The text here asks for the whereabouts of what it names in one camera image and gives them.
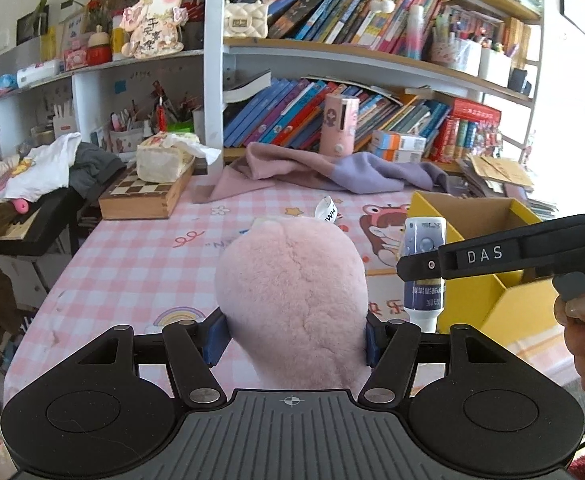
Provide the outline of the blue white tube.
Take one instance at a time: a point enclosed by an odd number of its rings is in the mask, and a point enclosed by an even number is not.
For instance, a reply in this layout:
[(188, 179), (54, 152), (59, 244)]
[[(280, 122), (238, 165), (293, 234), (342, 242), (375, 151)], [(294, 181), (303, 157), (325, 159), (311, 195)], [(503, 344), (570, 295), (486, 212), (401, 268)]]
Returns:
[(402, 256), (396, 271), (404, 283), (403, 302), (409, 322), (422, 333), (437, 331), (437, 318), (444, 310), (445, 284), (437, 250), (445, 242), (444, 218), (406, 219)]

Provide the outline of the pink plush pig toy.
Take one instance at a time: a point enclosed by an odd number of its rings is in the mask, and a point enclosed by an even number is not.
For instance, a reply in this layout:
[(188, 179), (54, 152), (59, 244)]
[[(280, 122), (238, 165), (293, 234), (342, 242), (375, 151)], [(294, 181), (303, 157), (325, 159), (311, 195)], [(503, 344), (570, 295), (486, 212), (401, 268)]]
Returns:
[(368, 377), (364, 263), (324, 197), (312, 216), (254, 222), (215, 270), (230, 335), (273, 389), (347, 389)]

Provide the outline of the yellow cardboard box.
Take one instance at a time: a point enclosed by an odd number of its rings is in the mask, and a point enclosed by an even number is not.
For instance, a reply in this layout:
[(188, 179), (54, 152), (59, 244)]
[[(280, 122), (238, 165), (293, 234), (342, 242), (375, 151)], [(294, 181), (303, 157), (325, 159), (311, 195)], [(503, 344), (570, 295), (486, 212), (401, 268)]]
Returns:
[[(449, 243), (541, 222), (513, 198), (463, 198), (434, 192), (414, 193), (408, 217), (443, 218)], [(452, 255), (453, 268), (463, 273), (445, 282), (437, 329), (447, 334), (457, 324), (469, 325), (504, 347), (556, 336), (559, 325), (553, 303), (557, 292), (551, 281), (535, 278), (530, 271), (499, 266), (497, 251), (497, 246), (483, 244), (473, 256)]]

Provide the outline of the brown paper envelope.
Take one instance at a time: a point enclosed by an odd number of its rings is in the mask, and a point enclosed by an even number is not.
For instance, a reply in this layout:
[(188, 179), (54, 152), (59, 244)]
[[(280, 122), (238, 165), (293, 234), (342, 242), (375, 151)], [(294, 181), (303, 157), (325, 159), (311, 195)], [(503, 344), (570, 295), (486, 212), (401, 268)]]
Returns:
[(484, 155), (470, 155), (469, 162), (475, 173), (484, 180), (513, 184), (521, 188), (533, 188), (527, 172), (517, 162)]

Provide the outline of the red book box set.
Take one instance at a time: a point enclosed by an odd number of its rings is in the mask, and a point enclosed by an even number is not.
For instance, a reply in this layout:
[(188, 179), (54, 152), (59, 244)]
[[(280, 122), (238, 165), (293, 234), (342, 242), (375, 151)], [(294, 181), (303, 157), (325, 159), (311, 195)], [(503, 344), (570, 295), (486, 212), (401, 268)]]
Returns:
[(450, 96), (438, 96), (434, 103), (446, 106), (428, 155), (434, 162), (447, 164), (463, 158), (477, 145), (482, 128), (491, 130), (501, 123), (501, 111), (483, 103)]

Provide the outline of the wooden chess box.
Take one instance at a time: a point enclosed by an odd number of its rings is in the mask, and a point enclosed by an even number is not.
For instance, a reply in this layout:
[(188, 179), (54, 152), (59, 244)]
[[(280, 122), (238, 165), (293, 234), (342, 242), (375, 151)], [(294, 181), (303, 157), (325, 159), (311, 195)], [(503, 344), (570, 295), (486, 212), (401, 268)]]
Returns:
[(175, 182), (149, 183), (137, 176), (136, 165), (131, 166), (100, 195), (102, 219), (169, 219), (193, 171), (194, 163), (189, 162)]

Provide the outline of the cream tissue pack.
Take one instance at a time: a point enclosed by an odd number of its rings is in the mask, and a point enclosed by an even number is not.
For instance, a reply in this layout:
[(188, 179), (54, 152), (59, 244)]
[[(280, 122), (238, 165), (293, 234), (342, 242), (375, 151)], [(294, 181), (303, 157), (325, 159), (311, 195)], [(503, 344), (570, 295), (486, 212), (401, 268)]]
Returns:
[(159, 132), (137, 145), (136, 172), (148, 183), (174, 183), (196, 158), (211, 165), (221, 153), (202, 144), (195, 133)]

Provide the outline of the white pen holder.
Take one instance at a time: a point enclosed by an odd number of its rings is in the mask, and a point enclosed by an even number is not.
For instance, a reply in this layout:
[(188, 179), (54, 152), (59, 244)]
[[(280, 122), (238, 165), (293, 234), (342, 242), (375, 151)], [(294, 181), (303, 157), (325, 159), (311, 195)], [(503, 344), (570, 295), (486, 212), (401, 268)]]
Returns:
[(489, 81), (492, 84), (498, 84), (501, 87), (507, 87), (511, 70), (511, 58), (504, 52), (495, 51), (489, 48), (483, 48), (481, 51), (481, 60), (478, 77)]

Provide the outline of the pink purple cloth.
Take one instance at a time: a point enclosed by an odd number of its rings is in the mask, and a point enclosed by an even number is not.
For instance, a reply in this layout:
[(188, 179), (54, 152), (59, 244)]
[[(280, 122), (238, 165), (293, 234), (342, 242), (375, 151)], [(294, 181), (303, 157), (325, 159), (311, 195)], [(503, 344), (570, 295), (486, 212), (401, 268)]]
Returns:
[(449, 191), (447, 174), (432, 162), (388, 162), (370, 152), (332, 157), (314, 152), (252, 143), (244, 156), (226, 166), (219, 181), (198, 185), (192, 200), (206, 204), (287, 182), (326, 192), (356, 195)]

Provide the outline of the orange blue white box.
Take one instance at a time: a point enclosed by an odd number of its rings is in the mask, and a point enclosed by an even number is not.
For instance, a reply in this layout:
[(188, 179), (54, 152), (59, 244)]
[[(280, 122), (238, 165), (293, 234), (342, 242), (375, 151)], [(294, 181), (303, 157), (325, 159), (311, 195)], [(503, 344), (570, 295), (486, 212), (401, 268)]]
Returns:
[(420, 162), (426, 148), (422, 136), (375, 130), (371, 136), (369, 151), (387, 162), (404, 164)]

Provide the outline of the pink cylindrical container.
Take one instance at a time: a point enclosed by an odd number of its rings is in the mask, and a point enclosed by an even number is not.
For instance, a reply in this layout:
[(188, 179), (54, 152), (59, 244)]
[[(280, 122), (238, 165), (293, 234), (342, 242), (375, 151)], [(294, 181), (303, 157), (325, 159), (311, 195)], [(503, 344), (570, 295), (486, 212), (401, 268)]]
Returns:
[(359, 101), (330, 93), (324, 99), (319, 152), (331, 157), (349, 156), (354, 151)]

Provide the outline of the white clothing pile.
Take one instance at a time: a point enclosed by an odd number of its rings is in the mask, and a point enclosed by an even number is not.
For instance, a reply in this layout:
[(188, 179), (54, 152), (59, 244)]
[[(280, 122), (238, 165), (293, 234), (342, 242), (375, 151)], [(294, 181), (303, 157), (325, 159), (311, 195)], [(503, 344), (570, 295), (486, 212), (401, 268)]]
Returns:
[(0, 162), (0, 200), (37, 202), (58, 188), (68, 188), (70, 168), (76, 161), (81, 133), (68, 133), (50, 145), (32, 148), (15, 165), (12, 159)]

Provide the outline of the white bookshelf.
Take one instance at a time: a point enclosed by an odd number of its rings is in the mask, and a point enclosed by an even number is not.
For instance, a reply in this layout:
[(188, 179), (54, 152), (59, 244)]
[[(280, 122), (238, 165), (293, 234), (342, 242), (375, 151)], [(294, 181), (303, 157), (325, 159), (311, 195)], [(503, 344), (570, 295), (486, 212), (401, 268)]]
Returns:
[[(474, 4), (484, 12), (502, 18), (512, 16), (520, 21), (538, 22), (541, 16), (513, 0), (459, 0)], [(204, 123), (210, 143), (222, 145), (222, 108), (227, 99), (222, 85), (238, 70), (237, 63), (246, 61), (259, 70), (270, 70), (279, 76), (335, 77), (387, 89), (423, 86), (449, 94), (478, 100), (483, 94), (504, 101), (535, 107), (535, 99), (520, 92), (426, 61), (405, 58), (385, 52), (340, 44), (275, 39), (225, 39), (221, 18), (222, 0), (208, 0), (204, 10), (204, 48), (200, 55), (204, 66)]]

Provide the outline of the cream pearl handbag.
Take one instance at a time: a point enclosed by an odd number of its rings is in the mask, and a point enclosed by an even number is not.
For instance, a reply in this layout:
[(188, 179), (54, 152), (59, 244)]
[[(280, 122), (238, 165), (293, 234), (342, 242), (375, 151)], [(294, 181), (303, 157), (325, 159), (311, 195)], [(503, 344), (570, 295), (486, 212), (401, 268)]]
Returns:
[(269, 8), (263, 0), (252, 2), (225, 0), (223, 36), (265, 39), (268, 36)]

